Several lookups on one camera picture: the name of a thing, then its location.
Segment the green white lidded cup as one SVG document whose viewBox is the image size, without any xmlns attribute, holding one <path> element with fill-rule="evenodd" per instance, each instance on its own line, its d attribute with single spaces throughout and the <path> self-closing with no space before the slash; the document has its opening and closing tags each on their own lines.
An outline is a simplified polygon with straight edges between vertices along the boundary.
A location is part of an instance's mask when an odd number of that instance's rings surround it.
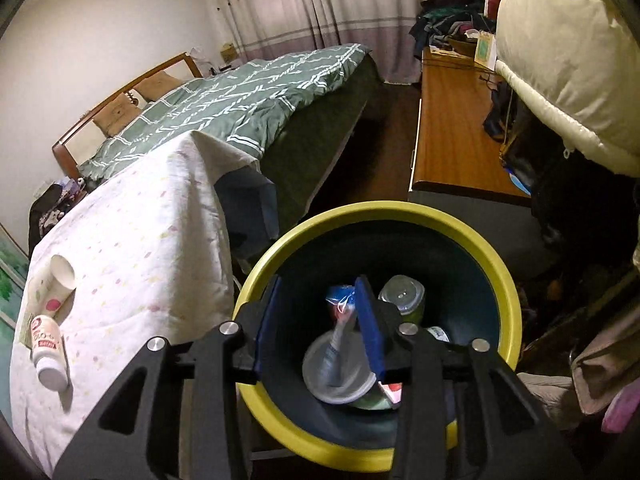
<svg viewBox="0 0 640 480">
<path fill-rule="evenodd" d="M 424 312 L 424 286 L 405 275 L 394 275 L 383 286 L 378 299 L 393 304 L 405 322 L 419 324 Z"/>
</svg>

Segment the wooden bed headboard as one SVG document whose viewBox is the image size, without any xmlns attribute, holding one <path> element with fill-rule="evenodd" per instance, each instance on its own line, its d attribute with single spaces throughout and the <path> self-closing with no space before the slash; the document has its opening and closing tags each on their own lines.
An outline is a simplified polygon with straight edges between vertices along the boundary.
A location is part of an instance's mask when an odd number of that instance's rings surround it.
<svg viewBox="0 0 640 480">
<path fill-rule="evenodd" d="M 149 103 L 145 97 L 164 96 L 203 73 L 194 58 L 180 53 L 122 86 L 75 122 L 52 146 L 53 156 L 66 177 L 78 179 L 78 167 L 93 157 L 106 140 L 114 138 Z"/>
</svg>

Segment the green plaid bed quilt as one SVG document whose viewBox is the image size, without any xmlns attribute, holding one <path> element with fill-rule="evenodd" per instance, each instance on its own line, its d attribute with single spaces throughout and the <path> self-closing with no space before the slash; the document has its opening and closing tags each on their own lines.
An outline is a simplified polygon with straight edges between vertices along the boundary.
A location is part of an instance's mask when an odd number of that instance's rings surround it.
<svg viewBox="0 0 640 480">
<path fill-rule="evenodd" d="M 294 113 L 343 88 L 369 52 L 363 44 L 344 44 L 194 78 L 139 110 L 79 166 L 79 173 L 94 182 L 106 180 L 192 130 L 262 159 Z"/>
</svg>

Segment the pink white curtain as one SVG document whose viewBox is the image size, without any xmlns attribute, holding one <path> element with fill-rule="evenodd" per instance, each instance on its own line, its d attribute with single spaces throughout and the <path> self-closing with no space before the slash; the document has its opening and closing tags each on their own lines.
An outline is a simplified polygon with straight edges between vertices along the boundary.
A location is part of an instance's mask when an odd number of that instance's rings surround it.
<svg viewBox="0 0 640 480">
<path fill-rule="evenodd" d="M 381 77 L 413 84 L 421 64 L 410 34 L 426 0 L 206 0 L 223 44 L 244 61 L 364 44 Z"/>
</svg>

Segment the cream puffer jacket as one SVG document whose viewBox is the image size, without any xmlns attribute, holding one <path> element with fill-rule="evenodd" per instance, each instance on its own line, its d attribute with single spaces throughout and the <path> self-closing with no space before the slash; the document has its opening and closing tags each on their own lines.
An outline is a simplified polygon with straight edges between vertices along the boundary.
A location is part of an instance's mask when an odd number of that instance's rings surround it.
<svg viewBox="0 0 640 480">
<path fill-rule="evenodd" d="M 501 0 L 497 72 L 569 151 L 639 174 L 639 46 L 613 0 Z"/>
</svg>

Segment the white dotted table cloth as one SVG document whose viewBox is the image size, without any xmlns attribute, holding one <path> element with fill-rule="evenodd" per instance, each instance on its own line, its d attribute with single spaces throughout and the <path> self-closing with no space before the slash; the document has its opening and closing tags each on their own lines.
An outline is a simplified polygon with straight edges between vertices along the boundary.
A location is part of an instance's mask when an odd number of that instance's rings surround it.
<svg viewBox="0 0 640 480">
<path fill-rule="evenodd" d="M 58 255 L 76 281 L 60 312 L 70 386 L 44 388 L 29 348 L 12 348 L 12 428 L 43 472 L 150 338 L 181 344 L 230 316 L 231 250 L 215 186 L 256 166 L 205 133 L 182 134 L 100 185 L 37 245 L 30 272 Z"/>
</svg>

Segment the right brown pillow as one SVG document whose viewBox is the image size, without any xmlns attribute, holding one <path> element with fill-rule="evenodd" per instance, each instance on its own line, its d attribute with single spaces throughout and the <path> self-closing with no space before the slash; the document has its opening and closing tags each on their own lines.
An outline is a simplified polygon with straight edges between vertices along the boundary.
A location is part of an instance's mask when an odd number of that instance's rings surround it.
<svg viewBox="0 0 640 480">
<path fill-rule="evenodd" d="M 136 84 L 134 90 L 136 90 L 145 101 L 155 102 L 168 92 L 179 88 L 182 84 L 182 80 L 169 75 L 164 70 L 160 70 Z"/>
</svg>

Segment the black bin yellow rim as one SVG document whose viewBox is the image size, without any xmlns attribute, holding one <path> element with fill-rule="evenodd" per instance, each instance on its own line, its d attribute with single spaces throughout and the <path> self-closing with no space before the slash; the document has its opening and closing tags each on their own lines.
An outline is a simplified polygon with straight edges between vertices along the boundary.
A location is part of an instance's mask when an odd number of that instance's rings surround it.
<svg viewBox="0 0 640 480">
<path fill-rule="evenodd" d="M 508 364 L 518 362 L 520 300 L 506 265 L 479 232 L 446 212 L 393 200 L 318 214 L 270 247 L 238 298 L 244 306 L 262 298 L 271 282 L 280 286 L 262 379 L 240 393 L 260 426 L 307 460 L 358 472 L 390 469 L 397 411 L 317 399 L 304 382 L 303 359 L 334 326 L 330 289 L 347 285 L 364 305 L 358 318 L 372 339 L 374 350 L 364 360 L 382 370 L 401 318 L 378 296 L 396 275 L 425 289 L 421 332 L 439 327 L 459 346 L 482 338 Z"/>
</svg>

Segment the left brown pillow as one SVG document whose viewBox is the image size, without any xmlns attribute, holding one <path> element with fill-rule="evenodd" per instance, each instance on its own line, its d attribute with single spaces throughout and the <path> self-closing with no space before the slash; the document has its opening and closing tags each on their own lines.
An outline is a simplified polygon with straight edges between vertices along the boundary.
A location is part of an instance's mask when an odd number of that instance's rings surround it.
<svg viewBox="0 0 640 480">
<path fill-rule="evenodd" d="M 140 114 L 140 108 L 129 99 L 126 93 L 121 93 L 97 112 L 92 121 L 111 138 L 121 133 Z"/>
</svg>

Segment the yellow box on nightstand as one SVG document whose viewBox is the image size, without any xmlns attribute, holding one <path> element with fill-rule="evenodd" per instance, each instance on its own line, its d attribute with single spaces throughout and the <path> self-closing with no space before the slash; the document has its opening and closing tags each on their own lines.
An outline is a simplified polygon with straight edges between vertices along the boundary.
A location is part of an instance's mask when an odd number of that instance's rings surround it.
<svg viewBox="0 0 640 480">
<path fill-rule="evenodd" d="M 232 44 L 232 42 L 226 42 L 220 48 L 220 57 L 222 59 L 222 62 L 228 65 L 228 64 L 231 64 L 233 61 L 237 60 L 240 57 L 240 55 L 238 53 L 238 50 L 236 50 L 235 45 Z"/>
</svg>

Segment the white pill bottle red label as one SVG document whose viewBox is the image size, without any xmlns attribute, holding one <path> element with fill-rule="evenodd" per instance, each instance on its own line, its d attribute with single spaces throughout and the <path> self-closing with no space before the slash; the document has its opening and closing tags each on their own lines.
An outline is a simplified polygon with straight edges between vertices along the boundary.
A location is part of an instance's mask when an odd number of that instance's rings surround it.
<svg viewBox="0 0 640 480">
<path fill-rule="evenodd" d="M 32 364 L 38 382 L 44 388 L 63 392 L 70 385 L 63 337 L 58 323 L 47 315 L 38 315 L 30 323 Z"/>
</svg>

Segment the pile of clothes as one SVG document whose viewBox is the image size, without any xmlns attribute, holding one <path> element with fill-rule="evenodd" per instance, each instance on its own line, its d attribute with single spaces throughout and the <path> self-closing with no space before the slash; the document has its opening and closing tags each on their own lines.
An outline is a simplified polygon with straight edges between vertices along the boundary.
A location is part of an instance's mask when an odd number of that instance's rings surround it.
<svg viewBox="0 0 640 480">
<path fill-rule="evenodd" d="M 424 0 L 409 34 L 413 36 L 413 56 L 420 60 L 425 48 L 451 50 L 449 36 L 463 36 L 462 26 L 495 32 L 496 20 L 484 13 L 485 0 Z"/>
</svg>

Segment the white round tub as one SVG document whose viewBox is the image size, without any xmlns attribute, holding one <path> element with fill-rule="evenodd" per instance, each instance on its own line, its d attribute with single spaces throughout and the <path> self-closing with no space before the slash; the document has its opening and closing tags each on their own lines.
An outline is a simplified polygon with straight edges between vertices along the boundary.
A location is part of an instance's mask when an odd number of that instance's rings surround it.
<svg viewBox="0 0 640 480">
<path fill-rule="evenodd" d="M 333 333 L 317 338 L 303 359 L 303 378 L 309 392 L 327 404 L 349 404 L 362 398 L 376 383 L 359 332 L 343 335 L 338 350 Z"/>
</svg>

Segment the paper cup with dots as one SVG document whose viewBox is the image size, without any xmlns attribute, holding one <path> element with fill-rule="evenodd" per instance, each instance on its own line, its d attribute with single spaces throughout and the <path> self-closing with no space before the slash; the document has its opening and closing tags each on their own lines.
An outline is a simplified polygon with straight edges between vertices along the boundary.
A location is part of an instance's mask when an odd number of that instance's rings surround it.
<svg viewBox="0 0 640 480">
<path fill-rule="evenodd" d="M 75 271 L 66 258 L 53 255 L 27 285 L 27 312 L 55 316 L 76 288 Z"/>
</svg>

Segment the blue snack wrapper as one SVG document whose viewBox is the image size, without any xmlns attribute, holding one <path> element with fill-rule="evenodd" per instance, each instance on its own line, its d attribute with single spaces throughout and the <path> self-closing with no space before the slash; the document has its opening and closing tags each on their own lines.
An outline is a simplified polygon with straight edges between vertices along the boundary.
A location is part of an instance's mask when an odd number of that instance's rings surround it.
<svg viewBox="0 0 640 480">
<path fill-rule="evenodd" d="M 353 330 L 357 321 L 355 307 L 355 286 L 331 286 L 326 294 L 326 302 L 331 306 L 337 323 L 345 323 L 348 330 Z"/>
</svg>

